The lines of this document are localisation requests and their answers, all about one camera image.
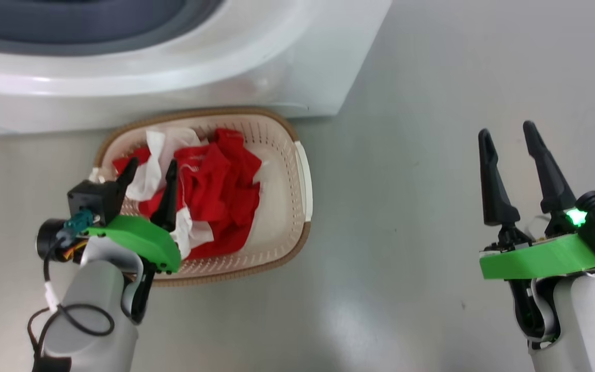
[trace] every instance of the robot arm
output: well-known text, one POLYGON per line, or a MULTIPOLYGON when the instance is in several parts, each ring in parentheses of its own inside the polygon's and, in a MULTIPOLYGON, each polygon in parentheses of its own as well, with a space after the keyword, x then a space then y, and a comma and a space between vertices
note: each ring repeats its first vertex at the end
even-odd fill
POLYGON ((536 241, 515 226, 520 214, 508 200, 490 134, 482 130, 484 223, 501 229, 498 242, 481 252, 481 270, 487 280, 508 282, 536 372, 595 372, 595 191, 576 202, 534 123, 523 129, 550 223, 536 241), (577 221, 578 215, 584 218, 577 221))
POLYGON ((144 318, 154 275, 175 272, 180 264, 169 235, 175 227, 176 163, 169 167, 167 188, 150 221, 119 215, 136 167, 131 161, 115 182, 78 184, 68 193, 71 219, 48 220, 39 230, 36 248, 45 264, 52 316, 38 341, 30 331, 35 372, 130 370, 136 326, 144 318), (79 240, 87 240, 73 259, 80 270, 59 302, 52 299, 47 265, 66 261, 64 252, 79 240))

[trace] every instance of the brown basket rim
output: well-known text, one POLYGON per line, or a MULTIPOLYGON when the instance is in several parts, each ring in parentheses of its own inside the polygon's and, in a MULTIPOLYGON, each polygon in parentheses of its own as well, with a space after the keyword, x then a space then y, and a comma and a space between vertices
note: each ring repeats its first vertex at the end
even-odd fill
MULTIPOLYGON (((172 113, 169 115, 161 115, 156 116, 153 118, 148 118, 145 120, 139 120, 128 125, 124 125, 119 129, 114 130, 112 134, 110 134, 101 144, 100 148, 98 149, 95 160, 93 161, 93 166, 100 168, 102 167, 102 160, 104 158, 104 154, 106 153, 109 146, 113 143, 115 139, 117 139, 122 134, 129 132, 130 130, 139 129, 142 127, 148 127, 150 125, 156 125, 161 122, 173 121, 173 120, 180 120, 184 118, 194 118, 197 116, 218 116, 218 115, 262 115, 267 116, 279 124, 288 132, 288 135, 291 137, 293 142, 299 141, 298 133, 293 128, 285 118, 273 113, 270 110, 265 108, 258 108, 258 107, 228 107, 228 108, 206 108, 206 109, 198 109, 198 110, 189 110, 189 111, 182 111, 179 113, 172 113)), ((237 271, 232 271, 231 273, 223 273, 223 274, 214 274, 214 275, 206 275, 203 277, 197 278, 159 278, 158 280, 153 281, 154 287, 183 287, 186 285, 198 285, 198 284, 206 284, 206 283, 213 283, 216 281, 224 281, 224 280, 232 280, 233 278, 241 278, 248 275, 254 275, 258 273, 262 273, 263 271, 271 270, 279 268, 279 266, 283 266, 288 261, 293 259, 297 254, 302 250, 305 243, 307 242, 307 238, 309 237, 309 232, 311 231, 311 222, 304 222, 302 226, 302 234, 298 242, 296 243, 295 247, 293 247, 288 254, 285 256, 276 259, 272 262, 267 262, 259 266, 254 266, 253 268, 246 268, 237 271)))

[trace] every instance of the laundry basket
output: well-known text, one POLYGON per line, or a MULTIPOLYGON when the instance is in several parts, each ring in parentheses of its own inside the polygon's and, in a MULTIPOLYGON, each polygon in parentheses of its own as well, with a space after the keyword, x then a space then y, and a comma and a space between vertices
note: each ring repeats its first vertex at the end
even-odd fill
MULTIPOLYGON (((191 128, 201 138, 212 136, 217 128, 234 129, 243 133, 245 148, 262 160, 255 176, 255 182, 260 182, 260 201, 243 248, 225 256, 185 259, 178 273, 156 275, 155 285, 174 287, 243 277, 278 268, 300 252, 311 227, 311 175, 304 148, 288 121, 261 108, 222 108, 135 122, 104 141, 90 179, 115 179, 112 161, 144 146, 150 126, 191 128)), ((126 198, 121 214, 139 215, 137 204, 126 198)))

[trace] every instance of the green bracket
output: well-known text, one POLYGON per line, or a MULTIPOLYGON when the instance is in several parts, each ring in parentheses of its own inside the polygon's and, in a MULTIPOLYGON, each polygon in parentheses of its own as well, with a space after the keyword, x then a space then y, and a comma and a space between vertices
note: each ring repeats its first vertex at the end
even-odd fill
POLYGON ((486 280, 526 280, 567 275, 595 268, 595 254, 577 235, 479 259, 486 280))
POLYGON ((180 251, 171 235, 143 217, 119 215, 105 227, 92 226, 86 231, 91 236, 106 235, 162 271, 177 273, 180 268, 180 251))

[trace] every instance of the green led light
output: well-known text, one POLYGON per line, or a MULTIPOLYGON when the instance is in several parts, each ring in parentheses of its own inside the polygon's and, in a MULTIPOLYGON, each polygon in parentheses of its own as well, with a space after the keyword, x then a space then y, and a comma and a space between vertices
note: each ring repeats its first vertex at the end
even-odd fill
POLYGON ((577 209, 571 209, 566 212, 566 215, 569 217, 569 219, 571 219, 571 222, 573 222, 575 226, 580 227, 585 224, 586 212, 582 212, 581 210, 577 209))

